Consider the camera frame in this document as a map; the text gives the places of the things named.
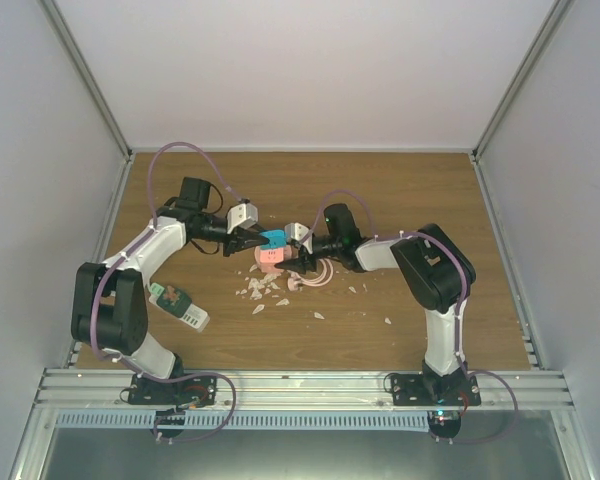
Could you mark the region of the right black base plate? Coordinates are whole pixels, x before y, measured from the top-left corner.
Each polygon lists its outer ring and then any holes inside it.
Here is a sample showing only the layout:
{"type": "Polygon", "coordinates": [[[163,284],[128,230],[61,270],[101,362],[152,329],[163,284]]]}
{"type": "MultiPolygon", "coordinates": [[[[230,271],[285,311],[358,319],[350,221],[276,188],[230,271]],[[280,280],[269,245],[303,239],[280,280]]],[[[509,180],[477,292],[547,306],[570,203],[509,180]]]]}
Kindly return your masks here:
{"type": "Polygon", "coordinates": [[[383,388],[394,406],[464,407],[480,406],[480,391],[475,378],[468,380],[461,370],[438,376],[431,372],[391,372],[383,388]]]}

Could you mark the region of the blue square plug adapter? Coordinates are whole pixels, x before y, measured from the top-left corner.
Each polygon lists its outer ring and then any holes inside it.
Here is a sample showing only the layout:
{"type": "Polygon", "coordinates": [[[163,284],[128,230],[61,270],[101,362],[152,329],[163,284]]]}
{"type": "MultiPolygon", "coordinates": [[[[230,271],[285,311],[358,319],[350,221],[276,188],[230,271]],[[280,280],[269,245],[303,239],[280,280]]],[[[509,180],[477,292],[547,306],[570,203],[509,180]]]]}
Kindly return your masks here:
{"type": "Polygon", "coordinates": [[[281,229],[263,231],[260,235],[267,239],[267,242],[261,245],[263,250],[284,248],[287,245],[286,234],[281,229]]]}

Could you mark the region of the right aluminium post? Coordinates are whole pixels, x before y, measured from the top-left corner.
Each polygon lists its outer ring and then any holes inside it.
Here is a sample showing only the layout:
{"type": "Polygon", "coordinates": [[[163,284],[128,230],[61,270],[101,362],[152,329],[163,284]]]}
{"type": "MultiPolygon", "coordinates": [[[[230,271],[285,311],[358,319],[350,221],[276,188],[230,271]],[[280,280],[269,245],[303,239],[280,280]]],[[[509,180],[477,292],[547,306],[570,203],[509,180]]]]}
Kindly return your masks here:
{"type": "Polygon", "coordinates": [[[472,163],[478,163],[480,158],[484,155],[491,140],[495,136],[506,115],[509,113],[514,101],[519,96],[572,5],[572,0],[555,0],[552,2],[548,13],[542,21],[539,30],[535,34],[494,113],[488,121],[487,126],[481,134],[476,146],[471,150],[470,158],[472,163]]]}

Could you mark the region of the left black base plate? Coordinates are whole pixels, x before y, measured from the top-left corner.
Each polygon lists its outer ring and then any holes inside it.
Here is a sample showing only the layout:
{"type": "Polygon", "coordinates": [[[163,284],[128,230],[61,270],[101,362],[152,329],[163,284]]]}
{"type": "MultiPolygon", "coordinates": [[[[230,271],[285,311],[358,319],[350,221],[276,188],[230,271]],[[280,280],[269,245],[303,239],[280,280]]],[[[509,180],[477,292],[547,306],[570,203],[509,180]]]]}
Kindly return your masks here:
{"type": "Polygon", "coordinates": [[[119,399],[129,405],[201,408],[215,403],[217,379],[203,375],[176,383],[164,383],[134,375],[119,399]]]}

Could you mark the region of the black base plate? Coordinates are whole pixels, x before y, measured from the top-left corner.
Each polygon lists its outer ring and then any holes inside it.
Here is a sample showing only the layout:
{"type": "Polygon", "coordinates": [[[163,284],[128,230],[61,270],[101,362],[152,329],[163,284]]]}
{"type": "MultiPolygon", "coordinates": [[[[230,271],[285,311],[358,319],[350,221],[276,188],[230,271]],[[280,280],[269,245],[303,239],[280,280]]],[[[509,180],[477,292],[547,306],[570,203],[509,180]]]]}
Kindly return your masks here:
{"type": "Polygon", "coordinates": [[[129,405],[201,408],[215,403],[217,379],[203,375],[176,383],[164,383],[134,375],[119,399],[129,405]]]}
{"type": "Polygon", "coordinates": [[[438,376],[431,372],[391,372],[383,388],[394,406],[464,407],[480,406],[480,391],[475,378],[468,380],[461,370],[438,376]]]}

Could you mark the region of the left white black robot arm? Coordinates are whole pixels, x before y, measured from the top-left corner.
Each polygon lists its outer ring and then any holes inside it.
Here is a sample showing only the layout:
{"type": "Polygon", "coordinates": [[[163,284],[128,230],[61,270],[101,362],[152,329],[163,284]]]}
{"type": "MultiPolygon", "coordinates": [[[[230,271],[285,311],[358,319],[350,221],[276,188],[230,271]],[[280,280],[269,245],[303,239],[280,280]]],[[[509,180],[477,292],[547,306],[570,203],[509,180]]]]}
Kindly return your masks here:
{"type": "Polygon", "coordinates": [[[223,217],[209,212],[214,188],[206,180],[184,178],[179,194],[153,212],[134,240],[101,263],[82,264],[76,274],[73,339],[99,358],[123,362],[151,379],[152,393],[165,404],[183,398],[186,380],[175,372],[179,357],[148,331],[145,289],[151,277],[194,240],[218,244],[225,257],[268,242],[251,229],[258,210],[250,201],[239,200],[223,217]]]}

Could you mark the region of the white power strip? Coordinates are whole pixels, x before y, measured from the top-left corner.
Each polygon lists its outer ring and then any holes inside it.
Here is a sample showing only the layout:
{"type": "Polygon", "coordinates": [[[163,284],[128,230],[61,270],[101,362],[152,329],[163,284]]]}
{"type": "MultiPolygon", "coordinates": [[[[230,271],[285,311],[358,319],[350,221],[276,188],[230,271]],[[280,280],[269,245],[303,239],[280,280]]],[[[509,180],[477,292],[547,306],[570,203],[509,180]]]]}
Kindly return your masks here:
{"type": "Polygon", "coordinates": [[[149,302],[197,332],[202,332],[210,320],[208,312],[196,306],[186,295],[180,295],[176,300],[167,299],[164,295],[151,295],[149,302]]]}

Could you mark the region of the left aluminium post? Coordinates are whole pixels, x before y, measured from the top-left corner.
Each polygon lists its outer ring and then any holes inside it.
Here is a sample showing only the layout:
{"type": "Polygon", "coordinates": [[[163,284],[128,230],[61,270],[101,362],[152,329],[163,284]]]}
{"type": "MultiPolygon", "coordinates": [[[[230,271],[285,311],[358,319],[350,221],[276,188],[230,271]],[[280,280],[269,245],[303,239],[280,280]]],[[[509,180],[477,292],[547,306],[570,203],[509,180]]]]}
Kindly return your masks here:
{"type": "Polygon", "coordinates": [[[98,82],[84,57],[70,26],[62,13],[60,6],[54,0],[40,0],[38,2],[53,29],[61,46],[69,57],[76,73],[85,87],[91,101],[98,111],[117,149],[123,159],[129,163],[133,155],[132,148],[127,142],[113,112],[100,88],[98,82]]]}

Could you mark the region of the aluminium rail frame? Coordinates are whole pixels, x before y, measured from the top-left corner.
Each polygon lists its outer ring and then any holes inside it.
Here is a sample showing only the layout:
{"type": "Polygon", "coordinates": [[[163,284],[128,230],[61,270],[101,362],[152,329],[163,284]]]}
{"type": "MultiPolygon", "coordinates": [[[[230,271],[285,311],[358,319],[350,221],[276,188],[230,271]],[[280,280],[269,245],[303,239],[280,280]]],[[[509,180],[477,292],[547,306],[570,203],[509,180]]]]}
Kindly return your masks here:
{"type": "MultiPolygon", "coordinates": [[[[44,372],[12,471],[15,479],[590,479],[586,446],[564,376],[535,366],[533,345],[514,309],[478,180],[460,153],[229,153],[214,165],[170,153],[155,170],[164,199],[178,175],[223,175],[251,198],[267,225],[310,221],[327,193],[371,212],[382,232],[439,222],[478,268],[466,334],[471,358],[498,368],[483,376],[480,406],[460,436],[373,430],[234,430],[207,440],[156,443],[146,428],[59,428],[64,410],[147,410],[123,404],[126,371],[98,369],[86,350],[70,369],[44,372]]],[[[260,313],[241,296],[252,259],[187,253],[161,275],[211,310],[202,334],[164,315],[152,332],[194,367],[221,370],[215,406],[191,413],[189,434],[206,419],[237,411],[424,412],[396,407],[383,377],[413,367],[424,352],[423,317],[400,276],[338,272],[315,292],[260,313]]]]}

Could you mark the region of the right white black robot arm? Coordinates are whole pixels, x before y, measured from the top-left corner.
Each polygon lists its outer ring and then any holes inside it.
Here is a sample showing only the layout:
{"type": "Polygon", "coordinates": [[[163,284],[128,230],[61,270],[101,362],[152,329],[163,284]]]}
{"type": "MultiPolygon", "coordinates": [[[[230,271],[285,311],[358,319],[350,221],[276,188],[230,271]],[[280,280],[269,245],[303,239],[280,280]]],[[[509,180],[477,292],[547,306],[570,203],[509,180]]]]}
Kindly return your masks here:
{"type": "Polygon", "coordinates": [[[448,403],[467,378],[463,315],[476,280],[470,261],[436,224],[380,240],[361,234],[344,203],[326,207],[324,219],[327,233],[323,236],[299,223],[286,225],[286,241],[296,249],[296,256],[276,266],[304,274],[314,271],[320,260],[333,259],[356,273],[399,270],[425,312],[424,396],[436,405],[448,403]]]}

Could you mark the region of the aluminium post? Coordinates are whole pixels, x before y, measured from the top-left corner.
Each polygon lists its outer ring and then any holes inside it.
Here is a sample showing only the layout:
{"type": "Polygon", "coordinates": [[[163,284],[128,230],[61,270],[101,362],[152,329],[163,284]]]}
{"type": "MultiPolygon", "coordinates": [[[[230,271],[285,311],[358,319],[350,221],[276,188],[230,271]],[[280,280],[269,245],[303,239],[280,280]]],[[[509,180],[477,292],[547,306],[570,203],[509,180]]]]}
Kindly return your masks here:
{"type": "Polygon", "coordinates": [[[113,112],[100,88],[98,82],[84,57],[70,26],[62,13],[60,6],[54,0],[40,0],[38,2],[53,29],[61,46],[69,57],[76,73],[85,87],[91,101],[98,111],[117,149],[123,159],[129,163],[133,155],[132,148],[127,142],[113,112]]]}
{"type": "Polygon", "coordinates": [[[488,121],[487,126],[481,134],[476,146],[471,150],[470,158],[472,163],[478,163],[480,158],[484,155],[491,140],[495,136],[506,115],[509,113],[514,101],[519,96],[572,5],[572,0],[555,0],[552,2],[548,13],[542,21],[539,30],[535,34],[494,113],[488,121]]]}

